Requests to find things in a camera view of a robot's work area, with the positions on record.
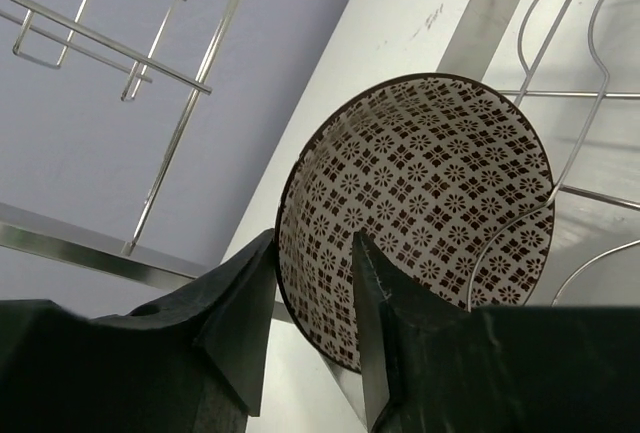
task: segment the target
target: patterned bowl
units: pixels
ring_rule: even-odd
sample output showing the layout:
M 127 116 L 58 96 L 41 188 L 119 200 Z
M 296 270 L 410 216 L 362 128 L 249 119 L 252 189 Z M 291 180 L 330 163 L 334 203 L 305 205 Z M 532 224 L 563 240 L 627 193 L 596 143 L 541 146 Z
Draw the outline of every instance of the patterned bowl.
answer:
M 351 238 L 364 229 L 424 287 L 466 307 L 489 238 L 553 187 L 531 124 L 506 98 L 444 74 L 396 78 L 358 95 L 305 146 L 276 222 L 278 282 L 296 325 L 359 371 Z M 472 306 L 521 305 L 549 252 L 554 210 L 530 215 L 483 258 Z

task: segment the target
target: black plastic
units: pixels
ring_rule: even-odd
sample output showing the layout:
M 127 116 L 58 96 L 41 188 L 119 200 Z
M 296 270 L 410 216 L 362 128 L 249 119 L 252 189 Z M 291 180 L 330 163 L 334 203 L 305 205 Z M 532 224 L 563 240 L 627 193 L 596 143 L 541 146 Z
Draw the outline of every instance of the black plastic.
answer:
M 362 233 L 353 269 L 369 431 L 640 431 L 640 308 L 466 313 Z
M 242 433 L 260 411 L 273 230 L 128 316 L 0 302 L 0 432 Z

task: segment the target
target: metal wire rack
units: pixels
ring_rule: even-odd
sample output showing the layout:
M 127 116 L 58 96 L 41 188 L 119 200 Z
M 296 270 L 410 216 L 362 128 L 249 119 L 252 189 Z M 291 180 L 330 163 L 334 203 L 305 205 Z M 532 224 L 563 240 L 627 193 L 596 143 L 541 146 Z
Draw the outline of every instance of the metal wire rack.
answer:
M 159 171 L 149 190 L 147 197 L 144 200 L 142 212 L 138 219 L 137 226 L 135 228 L 135 231 L 133 232 L 131 240 L 125 242 L 124 245 L 120 243 L 121 246 L 118 248 L 119 251 L 114 251 L 113 246 L 116 242 L 114 242 L 115 239 L 110 237 L 98 238 L 99 241 L 93 241 L 92 245 L 81 245 L 77 242 L 69 241 L 68 239 L 64 238 L 64 235 L 61 236 L 58 231 L 54 231 L 53 234 L 44 234 L 44 232 L 49 232 L 51 229 L 60 229 L 60 225 L 52 225 L 53 220 L 46 218 L 39 218 L 37 219 L 37 221 L 36 219 L 34 219 L 32 223 L 38 223 L 36 228 L 30 228 L 30 225 L 25 224 L 24 221 L 6 221 L 7 218 L 3 218 L 3 220 L 5 221 L 0 222 L 0 225 L 2 225 L 3 227 L 1 228 L 2 234 L 0 234 L 0 243 L 3 246 L 9 248 L 15 248 L 21 251 L 38 254 L 56 260 L 70 261 L 74 264 L 78 264 L 79 266 L 97 268 L 101 271 L 107 271 L 119 276 L 143 281 L 153 286 L 168 287 L 169 289 L 179 287 L 185 282 L 188 282 L 190 279 L 198 276 L 198 274 L 201 274 L 203 271 L 191 271 L 188 273 L 184 271 L 201 270 L 200 268 L 198 268 L 198 265 L 195 265 L 194 267 L 194 265 L 189 265 L 188 262 L 180 263 L 179 261 L 174 261 L 177 260 L 175 258 L 169 258 L 167 255 L 162 255 L 157 252 L 157 254 L 155 255 L 156 260 L 158 260 L 160 263 L 163 263 L 163 266 L 152 265 L 149 262 L 141 262 L 139 260 L 128 260 L 128 257 L 130 257 L 133 253 L 144 231 L 154 202 L 158 196 L 158 192 L 162 187 L 163 181 L 173 160 L 178 144 L 182 138 L 185 128 L 187 127 L 191 114 L 194 111 L 200 95 L 203 93 L 211 93 L 211 87 L 207 86 L 206 84 L 207 77 L 209 75 L 209 72 L 211 71 L 218 51 L 220 50 L 220 46 L 225 37 L 225 34 L 227 33 L 229 26 L 231 25 L 231 21 L 234 17 L 240 0 L 228 0 L 222 18 L 211 37 L 211 40 L 202 57 L 200 67 L 198 68 L 194 76 L 178 71 L 154 58 L 154 54 L 156 53 L 158 45 L 162 40 L 165 28 L 171 21 L 172 14 L 180 3 L 186 2 L 188 0 L 172 0 L 170 2 L 170 5 L 166 10 L 163 20 L 160 22 L 160 25 L 157 28 L 157 32 L 153 41 L 151 42 L 151 47 L 147 53 L 136 51 L 133 48 L 130 48 L 127 45 L 114 40 L 113 38 L 110 38 L 98 31 L 85 26 L 82 23 L 82 20 L 83 15 L 89 8 L 90 0 L 80 1 L 79 7 L 73 19 L 66 17 L 52 10 L 51 8 L 48 8 L 47 6 L 33 0 L 9 1 L 21 6 L 26 10 L 24 17 L 19 18 L 7 11 L 0 9 L 1 18 L 4 18 L 20 26 L 19 33 L 12 48 L 13 54 L 19 58 L 36 63 L 37 65 L 46 68 L 59 70 L 63 68 L 63 66 L 65 66 L 65 59 L 67 58 L 69 50 L 74 50 L 84 56 L 96 60 L 98 63 L 107 65 L 111 68 L 126 73 L 127 79 L 125 81 L 124 88 L 120 97 L 122 101 L 126 102 L 131 102 L 136 99 L 143 83 L 150 84 L 153 82 L 153 79 L 150 75 L 151 71 L 166 75 L 169 78 L 184 83 L 188 85 L 191 90 L 187 96 L 180 119 L 166 148 Z M 33 21 L 37 16 L 47 18 L 52 22 L 63 26 L 68 31 L 66 37 L 63 38 L 50 31 L 47 31 L 44 28 L 34 25 Z M 62 49 L 57 60 L 48 61 L 30 54 L 25 50 L 23 43 L 27 35 L 34 33 L 62 45 Z M 74 42 L 74 38 L 76 35 L 88 38 L 94 44 L 107 47 L 108 49 L 128 58 L 132 61 L 131 66 L 127 66 L 123 63 L 114 61 L 113 59 L 109 59 L 93 51 L 89 47 L 80 46 L 79 44 Z M 4 212 L 5 216 L 12 217 L 14 220 L 19 216 L 29 216 L 28 214 L 22 214 L 29 212 L 18 212 L 17 209 L 9 207 L 8 205 L 3 205 L 3 210 L 6 210 Z M 30 216 L 33 218 L 38 215 L 31 214 Z M 48 223 L 50 226 L 52 226 L 52 228 L 45 228 L 43 226 L 45 223 Z M 70 225 L 65 224 L 64 228 L 69 230 L 69 226 Z M 74 236 L 75 238 L 89 236 L 95 239 L 99 235 L 95 232 L 76 232 L 76 234 L 71 236 Z M 98 243 L 102 243 L 103 245 L 108 244 L 108 251 L 105 248 L 96 246 Z M 63 254 L 60 253 L 61 251 L 72 253 Z M 181 268 L 168 268 L 166 265 L 171 263 L 180 263 Z
M 538 70 L 538 67 L 540 66 L 540 63 L 545 55 L 545 53 L 547 52 L 547 49 L 551 43 L 551 41 L 554 38 L 554 35 L 556 34 L 558 27 L 560 26 L 567 10 L 569 9 L 569 7 L 571 6 L 572 2 L 574 0 L 565 0 L 562 7 L 560 8 L 558 15 L 556 16 L 556 18 L 553 21 L 553 24 L 551 26 L 551 28 L 549 29 L 544 41 L 542 42 L 542 45 L 540 47 L 540 49 L 538 50 L 538 53 L 536 54 L 533 62 L 531 63 L 531 65 L 528 64 L 527 60 L 525 59 L 525 55 L 523 53 L 523 38 L 524 38 L 524 33 L 525 30 L 527 28 L 527 25 L 529 23 L 529 20 L 531 18 L 531 15 L 533 13 L 533 11 L 535 10 L 535 8 L 537 7 L 538 3 L 540 2 L 540 0 L 533 0 L 533 2 L 531 3 L 531 5 L 529 6 L 524 19 L 520 25 L 520 29 L 518 32 L 518 42 L 517 42 L 517 54 L 518 54 L 518 59 L 520 61 L 520 65 L 522 66 L 522 69 L 524 70 L 525 73 L 525 79 L 522 82 L 522 86 L 520 87 L 520 89 L 518 91 L 503 91 L 502 93 L 507 95 L 507 96 L 515 96 L 514 99 L 514 104 L 516 106 L 519 106 L 520 103 L 522 102 L 522 100 L 526 97 L 526 96 L 538 96 L 538 97 L 553 97 L 553 98 L 582 98 L 582 99 L 592 99 L 593 103 L 591 106 L 591 109 L 587 115 L 587 118 L 582 126 L 582 129 L 580 130 L 580 133 L 578 135 L 578 138 L 575 142 L 575 144 L 573 145 L 573 148 L 569 154 L 569 157 L 564 165 L 564 167 L 562 168 L 562 171 L 560 172 L 560 175 L 558 176 L 557 180 L 554 183 L 553 189 L 549 195 L 549 197 L 547 198 L 546 201 L 544 201 L 543 203 L 536 205 L 535 207 L 533 207 L 531 210 L 526 211 L 522 214 L 520 214 L 519 216 L 513 218 L 511 221 L 507 222 L 502 228 L 500 228 L 495 234 L 494 236 L 487 242 L 487 244 L 484 246 L 484 248 L 481 250 L 480 255 L 478 257 L 478 259 L 476 260 L 476 264 L 474 265 L 473 271 L 471 273 L 470 276 L 470 280 L 469 280 L 469 287 L 467 290 L 467 308 L 470 310 L 471 309 L 471 298 L 472 298 L 472 292 L 473 292 L 473 282 L 476 278 L 476 276 L 478 275 L 478 272 L 480 270 L 480 264 L 482 262 L 482 259 L 485 257 L 485 255 L 487 254 L 487 252 L 489 251 L 489 249 L 491 248 L 492 244 L 495 242 L 495 240 L 497 238 L 499 238 L 504 232 L 508 231 L 509 228 L 511 228 L 512 226 L 514 226 L 515 224 L 517 224 L 519 221 L 521 221 L 523 218 L 532 215 L 540 210 L 542 210 L 543 208 L 546 208 L 548 206 L 551 206 L 555 201 L 556 201 L 556 197 L 558 195 L 559 192 L 564 192 L 564 193 L 568 193 L 570 195 L 576 195 L 576 196 L 581 196 L 584 198 L 588 198 L 590 200 L 593 201 L 598 201 L 598 202 L 602 202 L 602 203 L 607 203 L 610 205 L 614 205 L 614 206 L 618 206 L 621 208 L 626 208 L 626 209 L 630 209 L 630 210 L 634 210 L 634 211 L 640 211 L 640 202 L 638 201 L 634 201 L 634 200 L 630 200 L 630 199 L 625 199 L 625 198 L 617 198 L 614 196 L 610 196 L 610 195 L 606 195 L 606 194 L 602 194 L 602 193 L 598 193 L 595 191 L 589 191 L 589 190 L 583 190 L 580 188 L 575 188 L 575 187 L 571 187 L 569 185 L 566 185 L 566 179 L 567 176 L 569 175 L 569 172 L 571 171 L 571 168 L 573 167 L 576 158 L 578 157 L 578 154 L 580 153 L 581 148 L 584 145 L 585 139 L 591 129 L 591 126 L 593 125 L 593 121 L 596 117 L 596 115 L 598 114 L 598 112 L 600 111 L 600 107 L 602 105 L 602 102 L 604 100 L 612 100 L 612 99 L 617 99 L 617 100 L 636 100 L 640 98 L 640 95 L 638 93 L 622 93 L 622 92 L 610 92 L 608 91 L 608 87 L 609 87 L 609 83 L 610 83 L 610 79 L 611 79 L 611 74 L 609 72 L 609 70 L 607 69 L 606 65 L 604 64 L 604 62 L 602 61 L 601 57 L 599 56 L 596 46 L 595 46 L 595 42 L 594 42 L 594 29 L 596 26 L 596 22 L 598 19 L 598 14 L 600 13 L 600 10 L 603 6 L 603 4 L 605 3 L 606 0 L 598 0 L 596 2 L 596 5 L 593 9 L 593 12 L 591 14 L 591 18 L 589 21 L 589 25 L 587 28 L 587 42 L 588 42 L 588 47 L 589 47 L 589 53 L 591 55 L 591 58 L 593 60 L 593 62 L 595 63 L 595 65 L 598 67 L 598 70 L 601 73 L 602 76 L 602 82 L 600 84 L 600 87 L 598 89 L 598 91 L 590 91 L 590 92 L 578 92 L 578 91 L 531 91 L 529 90 L 529 86 L 533 80 L 534 75 L 536 74 L 536 71 Z M 567 280 L 565 280 L 565 282 L 562 284 L 562 286 L 560 287 L 560 289 L 557 291 L 555 297 L 553 298 L 552 304 L 556 305 L 558 303 L 558 300 L 560 299 L 560 297 L 562 296 L 562 294 L 564 293 L 564 291 L 567 289 L 567 287 L 576 279 L 578 278 L 582 273 L 584 273 L 589 267 L 593 266 L 594 264 L 596 264 L 597 262 L 601 261 L 602 259 L 611 256 L 612 254 L 615 254 L 617 252 L 621 252 L 624 251 L 626 249 L 632 248 L 636 245 L 640 244 L 640 241 L 632 241 L 629 242 L 625 245 L 616 247 L 616 248 L 611 248 L 605 252 L 603 252 L 602 254 L 597 255 L 596 257 L 590 259 L 589 261 L 587 261 L 586 263 L 584 263 L 582 266 L 580 266 L 575 272 L 573 272 L 573 274 L 571 274 L 569 276 L 569 278 Z

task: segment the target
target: gray wall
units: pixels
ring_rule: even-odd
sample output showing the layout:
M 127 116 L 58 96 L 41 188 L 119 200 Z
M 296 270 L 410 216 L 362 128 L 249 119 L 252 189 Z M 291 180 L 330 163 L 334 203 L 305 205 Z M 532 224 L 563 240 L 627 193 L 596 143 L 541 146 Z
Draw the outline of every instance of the gray wall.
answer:
M 80 0 L 36 1 L 73 16 Z M 180 4 L 157 58 L 195 74 L 226 1 Z M 220 261 L 347 1 L 243 0 L 141 245 Z M 169 2 L 92 0 L 83 23 L 145 51 Z M 152 72 L 123 104 L 124 73 L 74 52 L 61 71 L 30 64 L 11 54 L 17 33 L 0 21 L 0 201 L 129 239 L 188 87 Z M 25 48 L 52 60 L 59 51 L 33 34 Z

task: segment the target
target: dish rack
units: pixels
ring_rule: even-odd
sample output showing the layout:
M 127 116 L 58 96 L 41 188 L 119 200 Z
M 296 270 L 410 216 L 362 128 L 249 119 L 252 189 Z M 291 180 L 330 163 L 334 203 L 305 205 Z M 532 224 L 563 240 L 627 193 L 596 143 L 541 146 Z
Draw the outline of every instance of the dish rack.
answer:
M 213 32 L 195 75 L 178 71 L 171 65 L 167 65 L 155 58 L 158 46 L 175 10 L 181 3 L 188 0 L 170 1 L 164 18 L 157 27 L 155 37 L 151 41 L 151 47 L 144 53 L 116 41 L 100 31 L 85 26 L 83 24 L 83 16 L 90 9 L 90 0 L 79 1 L 79 7 L 73 18 L 62 15 L 34 0 L 9 1 L 19 5 L 25 11 L 23 17 L 18 17 L 0 8 L 0 18 L 20 26 L 12 47 L 13 54 L 19 58 L 41 67 L 59 70 L 69 66 L 65 64 L 65 61 L 69 51 L 73 50 L 95 60 L 96 63 L 106 65 L 126 74 L 120 97 L 123 102 L 135 101 L 140 94 L 141 86 L 153 83 L 153 74 L 164 75 L 183 83 L 189 86 L 190 91 L 181 116 L 166 147 L 159 171 L 144 200 L 144 206 L 130 241 L 122 242 L 94 231 L 84 230 L 3 204 L 0 205 L 2 210 L 0 245 L 54 260 L 69 262 L 85 268 L 108 272 L 168 290 L 179 288 L 204 273 L 206 271 L 204 266 L 137 246 L 137 244 L 198 99 L 202 94 L 209 95 L 211 93 L 211 87 L 207 85 L 207 78 L 240 0 L 228 0 L 222 18 Z M 37 17 L 46 18 L 64 27 L 65 31 L 67 31 L 66 36 L 63 37 L 48 29 L 36 26 L 34 19 Z M 59 44 L 62 48 L 57 60 L 48 61 L 30 53 L 24 45 L 25 39 L 29 35 L 39 35 Z M 90 40 L 91 45 L 100 48 L 106 47 L 119 54 L 119 56 L 130 60 L 131 63 L 126 64 L 116 61 L 98 53 L 91 47 L 82 46 L 79 42 L 74 41 L 77 36 Z M 135 260 L 131 258 L 134 250 L 138 253 Z
M 187 270 L 189 268 L 184 267 L 184 264 L 179 263 L 176 259 L 167 258 L 166 255 L 163 258 L 160 258 L 159 256 L 154 256 L 152 254 L 147 255 L 147 257 L 150 258 L 148 260 L 134 260 L 131 258 L 131 255 L 133 251 L 136 250 L 136 248 L 142 250 L 141 247 L 137 247 L 138 240 L 140 239 L 140 236 L 145 228 L 146 222 L 152 211 L 154 201 L 158 195 L 160 188 L 162 187 L 163 180 L 166 176 L 178 144 L 182 138 L 182 134 L 184 133 L 185 128 L 189 122 L 190 116 L 198 102 L 198 98 L 201 94 L 211 93 L 211 88 L 206 84 L 207 77 L 212 68 L 216 55 L 220 49 L 220 45 L 225 36 L 225 33 L 229 29 L 231 20 L 234 16 L 240 0 L 229 0 L 223 17 L 220 20 L 217 29 L 213 33 L 208 47 L 206 48 L 200 67 L 198 68 L 196 74 L 193 76 L 180 72 L 154 58 L 157 47 L 165 31 L 165 27 L 171 21 L 172 13 L 181 2 L 188 0 L 171 1 L 164 19 L 158 26 L 155 38 L 152 41 L 152 46 L 146 53 L 142 53 L 140 51 L 129 48 L 128 46 L 119 43 L 118 41 L 115 41 L 114 39 L 105 36 L 98 31 L 84 26 L 82 24 L 82 18 L 83 14 L 88 8 L 89 0 L 80 1 L 80 6 L 74 18 L 69 18 L 61 15 L 60 13 L 53 11 L 52 9 L 49 9 L 46 6 L 33 0 L 10 1 L 22 6 L 26 11 L 24 17 L 19 18 L 10 13 L 0 10 L 0 17 L 20 26 L 19 33 L 13 45 L 13 53 L 16 56 L 19 56 L 24 60 L 34 62 L 42 67 L 60 69 L 64 67 L 68 51 L 74 50 L 84 56 L 95 60 L 98 63 L 119 70 L 127 75 L 121 93 L 122 101 L 135 101 L 135 99 L 138 97 L 140 88 L 143 83 L 152 83 L 153 78 L 151 76 L 151 72 L 166 75 L 167 77 L 172 78 L 175 81 L 179 81 L 188 85 L 190 87 L 190 93 L 187 97 L 187 101 L 185 103 L 178 124 L 172 134 L 169 145 L 167 146 L 162 164 L 160 166 L 160 170 L 158 171 L 149 194 L 145 199 L 143 210 L 130 241 L 124 244 L 120 242 L 118 248 L 115 248 L 114 245 L 116 245 L 116 243 L 112 241 L 113 239 L 107 241 L 107 243 L 109 243 L 110 245 L 108 248 L 95 246 L 95 244 L 100 243 L 100 241 L 97 240 L 94 242 L 93 246 L 87 246 L 86 244 L 81 244 L 77 241 L 68 239 L 68 237 L 64 234 L 49 233 L 52 228 L 42 228 L 42 223 L 25 224 L 25 222 L 19 218 L 19 215 L 15 213 L 13 218 L 11 217 L 11 214 L 9 214 L 8 217 L 5 217 L 3 221 L 0 222 L 0 246 L 17 249 L 30 254 L 44 256 L 54 260 L 69 262 L 85 268 L 91 268 L 116 274 L 145 283 L 147 285 L 166 289 L 175 289 L 190 282 L 193 278 L 197 277 L 198 274 L 194 272 L 188 272 Z M 532 13 L 536 9 L 536 6 L 539 2 L 540 0 L 534 0 L 530 5 L 529 10 L 527 11 L 527 14 L 525 15 L 524 20 L 520 26 L 518 34 L 516 53 L 522 69 L 525 73 L 525 79 L 518 90 L 504 90 L 501 91 L 501 93 L 505 96 L 513 98 L 513 101 L 516 105 L 520 105 L 520 103 L 525 98 L 538 97 L 558 99 L 583 99 L 584 101 L 591 101 L 592 106 L 586 117 L 586 120 L 583 123 L 578 138 L 572 147 L 568 160 L 562 168 L 560 175 L 558 175 L 555 179 L 554 188 L 548 200 L 544 204 L 536 206 L 534 209 L 524 213 L 520 217 L 514 218 L 511 222 L 503 227 L 503 230 L 513 225 L 522 217 L 532 214 L 535 211 L 550 205 L 556 200 L 560 192 L 586 198 L 596 202 L 605 203 L 608 205 L 613 205 L 619 208 L 624 208 L 632 211 L 640 211 L 640 201 L 620 198 L 587 189 L 576 188 L 566 184 L 567 176 L 575 164 L 575 160 L 580 153 L 587 134 L 589 133 L 594 119 L 599 114 L 603 103 L 614 100 L 635 101 L 640 99 L 640 92 L 609 91 L 611 75 L 609 70 L 607 69 L 607 66 L 600 58 L 594 42 L 594 28 L 596 26 L 598 14 L 605 0 L 599 0 L 597 2 L 591 15 L 588 30 L 586 31 L 591 58 L 594 64 L 597 66 L 602 78 L 599 88 L 597 88 L 595 91 L 551 91 L 533 90 L 530 88 L 531 82 L 539 69 L 540 63 L 542 62 L 549 48 L 549 45 L 554 38 L 554 35 L 556 34 L 567 11 L 570 9 L 575 0 L 564 1 L 560 11 L 553 21 L 551 28 L 544 38 L 542 46 L 535 55 L 534 59 L 529 63 L 523 53 L 524 34 L 527 26 L 530 23 Z M 66 28 L 68 30 L 66 37 L 58 36 L 50 31 L 35 26 L 33 24 L 33 20 L 37 16 L 45 17 Z M 464 23 L 464 20 L 465 17 L 463 16 L 463 19 L 460 22 L 461 25 Z M 24 40 L 27 35 L 33 34 L 43 36 L 48 40 L 51 40 L 62 46 L 58 59 L 55 62 L 49 62 L 43 60 L 42 58 L 38 58 L 25 50 L 23 46 Z M 107 47 L 119 53 L 120 55 L 128 58 L 131 63 L 129 65 L 125 65 L 109 59 L 101 54 L 98 54 L 90 48 L 80 46 L 73 41 L 76 35 L 88 38 L 96 44 L 102 45 L 103 47 Z M 556 304 L 558 299 L 566 290 L 567 286 L 588 268 L 615 253 L 628 250 L 634 246 L 637 246 L 638 244 L 640 244 L 640 240 L 631 241 L 623 245 L 610 248 L 585 262 L 582 266 L 576 269 L 561 286 L 553 300 L 553 303 Z M 487 252 L 490 245 L 491 243 L 487 244 L 482 251 L 481 257 L 478 259 L 476 267 L 473 271 L 472 280 L 477 274 L 480 259 Z M 472 290 L 471 288 L 469 288 L 467 301 L 467 304 L 469 305 L 471 304 L 471 292 Z M 288 315 L 281 304 L 277 304 L 276 310 L 274 312 L 274 317 L 287 320 Z M 364 421 L 364 404 L 361 398 L 361 387 L 358 388 L 357 384 L 357 375 L 351 374 L 346 371 L 341 371 L 341 369 L 336 367 L 335 365 L 329 364 L 328 366 L 334 374 L 337 383 L 345 393 L 345 396 L 353 406 L 354 410 L 361 418 L 361 420 Z

